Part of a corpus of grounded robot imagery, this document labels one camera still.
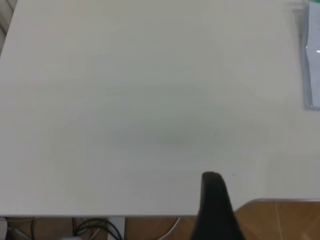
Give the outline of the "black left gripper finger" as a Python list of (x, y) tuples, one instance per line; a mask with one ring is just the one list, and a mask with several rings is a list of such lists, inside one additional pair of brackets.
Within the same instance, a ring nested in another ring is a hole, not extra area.
[(201, 176), (200, 206), (191, 240), (243, 240), (223, 177), (216, 172)]

